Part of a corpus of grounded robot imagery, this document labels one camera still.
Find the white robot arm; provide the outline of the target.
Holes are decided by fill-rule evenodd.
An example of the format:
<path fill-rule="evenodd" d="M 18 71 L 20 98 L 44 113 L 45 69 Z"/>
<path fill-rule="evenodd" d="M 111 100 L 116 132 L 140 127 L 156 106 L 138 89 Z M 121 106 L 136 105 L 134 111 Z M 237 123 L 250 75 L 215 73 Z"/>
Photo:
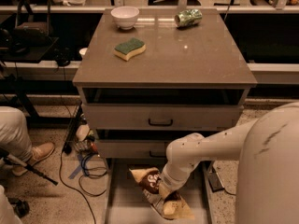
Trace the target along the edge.
<path fill-rule="evenodd" d="M 235 224 L 299 224 L 299 103 L 204 137 L 191 133 L 166 150 L 165 198 L 201 161 L 238 160 Z"/>

